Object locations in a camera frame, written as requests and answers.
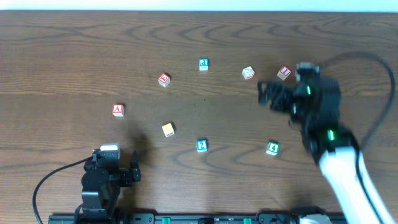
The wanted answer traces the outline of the blue number 2 block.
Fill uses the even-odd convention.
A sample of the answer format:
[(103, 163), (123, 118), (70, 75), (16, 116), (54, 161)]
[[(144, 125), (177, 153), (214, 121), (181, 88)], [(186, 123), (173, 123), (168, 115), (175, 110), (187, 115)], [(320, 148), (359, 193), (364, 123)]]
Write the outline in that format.
[(197, 141), (197, 152), (206, 152), (208, 150), (208, 143), (206, 139)]

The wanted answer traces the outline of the red letter A block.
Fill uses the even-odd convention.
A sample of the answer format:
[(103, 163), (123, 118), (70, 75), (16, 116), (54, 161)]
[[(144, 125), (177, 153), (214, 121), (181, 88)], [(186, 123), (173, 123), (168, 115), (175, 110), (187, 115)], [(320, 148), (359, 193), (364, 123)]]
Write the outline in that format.
[(116, 117), (123, 117), (124, 116), (124, 105), (123, 104), (113, 105), (112, 114)]

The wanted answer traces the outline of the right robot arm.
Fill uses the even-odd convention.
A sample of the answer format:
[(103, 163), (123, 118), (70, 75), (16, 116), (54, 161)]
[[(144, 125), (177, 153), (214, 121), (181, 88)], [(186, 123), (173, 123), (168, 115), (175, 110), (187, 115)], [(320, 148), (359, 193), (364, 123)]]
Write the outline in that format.
[(331, 78), (295, 86), (259, 81), (259, 103), (287, 113), (302, 142), (333, 189), (348, 223), (393, 223), (364, 163), (354, 134), (340, 123), (341, 92)]

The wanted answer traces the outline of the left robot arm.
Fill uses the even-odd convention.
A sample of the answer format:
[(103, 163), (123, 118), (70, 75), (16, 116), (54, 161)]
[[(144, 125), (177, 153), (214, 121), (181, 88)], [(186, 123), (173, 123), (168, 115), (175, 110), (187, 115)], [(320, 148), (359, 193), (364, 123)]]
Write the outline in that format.
[(141, 180), (137, 152), (131, 154), (129, 167), (120, 168), (118, 151), (95, 149), (81, 178), (83, 215), (74, 223), (122, 223), (124, 214), (116, 207), (121, 189)]

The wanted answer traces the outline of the red letter I block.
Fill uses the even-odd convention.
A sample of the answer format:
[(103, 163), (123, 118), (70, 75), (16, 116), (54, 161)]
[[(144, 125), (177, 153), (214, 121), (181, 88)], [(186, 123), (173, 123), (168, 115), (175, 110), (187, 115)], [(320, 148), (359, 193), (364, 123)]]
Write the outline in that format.
[(292, 70), (287, 67), (287, 66), (283, 66), (277, 73), (277, 76), (281, 79), (281, 80), (285, 80), (290, 74), (292, 73)]

